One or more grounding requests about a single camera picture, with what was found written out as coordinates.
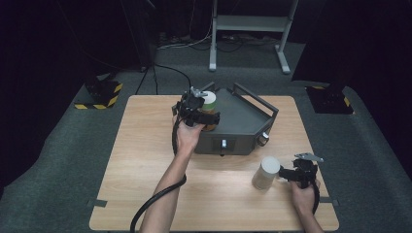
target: wooden table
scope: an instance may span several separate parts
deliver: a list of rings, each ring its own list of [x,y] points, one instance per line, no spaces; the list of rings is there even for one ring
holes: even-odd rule
[[[312,152],[294,100],[289,96],[260,97],[279,109],[270,141],[249,155],[194,154],[172,231],[302,229],[287,181],[275,180],[266,191],[252,186],[252,177],[265,156],[275,156],[291,169],[295,154]],[[177,95],[129,98],[97,197],[107,205],[94,207],[91,229],[128,230],[136,212],[153,195],[173,159],[171,107],[179,100]],[[318,179],[322,183],[321,197],[328,197],[321,171]],[[331,203],[321,203],[316,218],[324,230],[339,227]]]

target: yellow and black striped marker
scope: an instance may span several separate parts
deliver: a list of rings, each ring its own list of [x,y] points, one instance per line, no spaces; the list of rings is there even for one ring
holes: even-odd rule
[[[123,84],[122,83],[117,83],[115,89],[113,90],[113,93],[110,93],[109,96],[104,96],[106,101],[104,103],[75,103],[75,108],[80,109],[80,110],[85,110],[85,109],[97,109],[97,110],[103,110],[103,109],[110,109],[112,108],[116,101],[118,100],[120,90],[122,88]]]

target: white cap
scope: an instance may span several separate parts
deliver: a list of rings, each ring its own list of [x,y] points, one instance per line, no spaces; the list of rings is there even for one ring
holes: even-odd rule
[[[266,156],[262,159],[260,166],[263,170],[263,175],[274,177],[281,169],[281,164],[278,159],[273,156]]]

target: metal stand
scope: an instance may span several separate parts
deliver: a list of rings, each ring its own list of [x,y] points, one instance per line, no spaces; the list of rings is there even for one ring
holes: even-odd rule
[[[284,74],[290,74],[288,62],[284,55],[284,48],[291,30],[294,12],[298,0],[292,0],[292,6],[288,17],[245,17],[245,16],[222,16],[218,15],[218,0],[214,0],[212,21],[212,45],[210,48],[209,70],[216,71],[216,34],[218,30],[241,30],[241,31],[268,31],[282,32],[280,45],[275,46],[279,62]]]

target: gray floor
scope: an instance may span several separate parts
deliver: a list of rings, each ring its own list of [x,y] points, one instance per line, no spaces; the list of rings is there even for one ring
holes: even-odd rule
[[[218,44],[222,50],[236,46]],[[186,73],[195,87],[239,82],[256,94],[290,95],[297,104],[335,206],[337,232],[412,232],[412,183],[358,95],[344,93],[355,114],[315,114],[305,85],[283,75],[273,45],[218,51],[218,69],[208,71],[209,52],[192,48],[159,50],[156,63]],[[288,43],[294,70],[304,45]],[[177,72],[155,68],[158,94],[182,94],[188,82]],[[92,232],[88,221],[129,96],[142,73],[125,71],[119,100],[108,110],[75,110],[50,134],[38,161],[5,188],[0,201],[0,232]],[[156,94],[151,70],[138,94]]]

